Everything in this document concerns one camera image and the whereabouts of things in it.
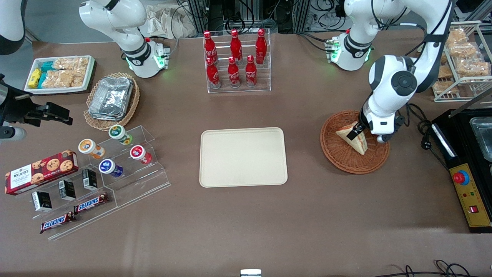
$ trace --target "wicker basket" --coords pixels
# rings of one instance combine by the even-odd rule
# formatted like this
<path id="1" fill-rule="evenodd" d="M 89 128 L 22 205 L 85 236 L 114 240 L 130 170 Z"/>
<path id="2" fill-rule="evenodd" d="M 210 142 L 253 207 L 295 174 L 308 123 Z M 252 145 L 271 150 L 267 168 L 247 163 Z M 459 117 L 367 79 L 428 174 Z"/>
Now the wicker basket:
<path id="1" fill-rule="evenodd" d="M 96 128 L 96 129 L 102 130 L 102 131 L 109 130 L 109 128 L 115 124 L 120 124 L 122 126 L 125 126 L 130 121 L 133 114 L 135 113 L 135 110 L 137 109 L 137 105 L 138 105 L 138 100 L 140 98 L 140 89 L 138 88 L 137 82 L 135 81 L 135 79 L 132 76 L 130 76 L 126 73 L 112 73 L 106 77 L 113 77 L 113 78 L 125 77 L 125 78 L 128 78 L 133 82 L 133 90 L 131 93 L 130 102 L 128 103 L 128 110 L 126 111 L 126 116 L 121 121 L 94 119 L 91 117 L 91 115 L 89 115 L 89 110 L 84 111 L 84 118 L 86 119 L 87 124 L 91 125 L 92 127 Z M 94 98 L 94 93 L 96 92 L 97 87 L 99 86 L 100 82 L 101 82 L 101 80 L 99 80 L 99 82 L 97 82 L 97 84 L 92 88 L 91 93 L 87 97 L 87 101 L 86 101 L 87 108 L 89 108 L 89 106 L 91 105 L 92 100 Z"/>
<path id="2" fill-rule="evenodd" d="M 390 144 L 378 143 L 369 130 L 364 130 L 368 149 L 359 154 L 335 132 L 358 121 L 359 112 L 344 110 L 328 118 L 321 128 L 321 148 L 325 156 L 339 169 L 353 174 L 367 174 L 380 168 L 390 154 Z"/>

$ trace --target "coca-cola bottle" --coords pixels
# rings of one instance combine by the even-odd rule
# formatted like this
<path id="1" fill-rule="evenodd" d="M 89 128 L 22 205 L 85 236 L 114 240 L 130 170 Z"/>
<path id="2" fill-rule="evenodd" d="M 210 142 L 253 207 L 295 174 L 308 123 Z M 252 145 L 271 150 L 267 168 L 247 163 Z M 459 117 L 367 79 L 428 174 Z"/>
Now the coca-cola bottle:
<path id="1" fill-rule="evenodd" d="M 214 65 L 212 58 L 207 58 L 207 77 L 210 82 L 210 88 L 218 89 L 220 88 L 221 82 L 218 78 L 218 70 Z"/>
<path id="2" fill-rule="evenodd" d="M 229 57 L 229 81 L 231 82 L 231 87 L 239 88 L 241 86 L 241 80 L 239 80 L 239 68 L 236 65 L 236 59 L 234 57 Z"/>
<path id="3" fill-rule="evenodd" d="M 265 40 L 265 30 L 258 30 L 258 38 L 255 43 L 256 48 L 256 63 L 262 65 L 267 55 L 267 41 Z"/>
<path id="4" fill-rule="evenodd" d="M 211 58 L 214 65 L 218 64 L 217 48 L 215 47 L 215 42 L 212 40 L 212 36 L 209 31 L 203 32 L 203 37 L 205 38 L 205 54 L 207 58 Z"/>
<path id="5" fill-rule="evenodd" d="M 249 55 L 246 65 L 246 85 L 252 88 L 256 86 L 256 82 L 256 65 L 254 64 L 253 55 Z"/>
<path id="6" fill-rule="evenodd" d="M 231 36 L 231 55 L 236 59 L 236 63 L 240 65 L 243 63 L 243 46 L 238 38 L 238 30 L 232 29 Z"/>

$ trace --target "yogurt cup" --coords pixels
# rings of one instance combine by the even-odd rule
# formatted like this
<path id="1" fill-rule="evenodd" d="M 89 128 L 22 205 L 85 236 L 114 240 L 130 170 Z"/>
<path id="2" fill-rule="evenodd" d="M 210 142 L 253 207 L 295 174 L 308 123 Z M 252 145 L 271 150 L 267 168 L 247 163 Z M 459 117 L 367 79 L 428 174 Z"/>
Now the yogurt cup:
<path id="1" fill-rule="evenodd" d="M 111 126 L 108 134 L 110 138 L 119 141 L 123 145 L 129 145 L 133 141 L 133 137 L 120 124 Z"/>
<path id="2" fill-rule="evenodd" d="M 123 174 L 123 168 L 113 162 L 111 159 L 102 160 L 99 164 L 99 171 L 102 174 L 109 174 L 113 177 L 120 177 Z"/>
<path id="3" fill-rule="evenodd" d="M 152 154 L 147 152 L 141 145 L 135 145 L 130 150 L 130 157 L 146 165 L 152 161 Z"/>
<path id="4" fill-rule="evenodd" d="M 95 159 L 102 158 L 106 152 L 104 148 L 97 145 L 95 141 L 90 138 L 83 139 L 79 143 L 79 151 L 80 153 L 90 155 Z"/>

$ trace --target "walkers cookie box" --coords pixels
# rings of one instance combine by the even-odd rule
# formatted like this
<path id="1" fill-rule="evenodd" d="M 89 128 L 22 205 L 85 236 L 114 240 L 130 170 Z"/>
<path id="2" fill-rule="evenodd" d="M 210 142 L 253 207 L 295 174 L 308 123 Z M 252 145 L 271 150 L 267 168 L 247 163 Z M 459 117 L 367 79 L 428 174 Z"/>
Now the walkers cookie box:
<path id="1" fill-rule="evenodd" d="M 17 195 L 78 170 L 77 155 L 65 150 L 5 174 L 5 193 Z"/>

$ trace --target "table surface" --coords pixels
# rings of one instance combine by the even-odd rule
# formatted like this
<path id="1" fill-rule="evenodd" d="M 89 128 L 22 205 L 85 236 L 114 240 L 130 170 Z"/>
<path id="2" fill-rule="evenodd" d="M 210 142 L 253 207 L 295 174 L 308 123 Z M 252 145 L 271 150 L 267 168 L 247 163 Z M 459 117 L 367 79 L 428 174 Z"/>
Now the table surface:
<path id="1" fill-rule="evenodd" d="M 331 37 L 333 33 L 322 34 Z M 351 175 L 324 156 L 319 132 L 343 109 L 359 109 L 369 93 L 368 71 L 382 54 L 404 54 L 420 32 L 380 32 L 370 62 L 356 72 L 327 64 L 296 35 L 273 37 L 271 92 L 209 95 L 202 40 L 183 39 L 169 70 L 137 79 L 139 106 L 128 124 L 143 125 L 172 186 L 55 242 L 38 235 L 32 207 L 0 196 L 3 276 L 373 276 L 435 270 L 433 260 L 461 263 L 491 275 L 492 236 L 469 234 L 449 173 L 428 151 L 416 120 L 391 140 L 378 171 Z M 95 79 L 131 73 L 115 43 L 34 45 L 35 57 L 92 55 Z M 24 141 L 0 146 L 7 172 L 107 133 L 82 116 L 87 95 L 37 97 L 70 109 L 73 126 L 26 126 Z M 433 119 L 457 104 L 436 104 L 431 92 L 414 99 Z M 203 188 L 198 182 L 205 130 L 280 127 L 289 179 L 284 185 Z"/>

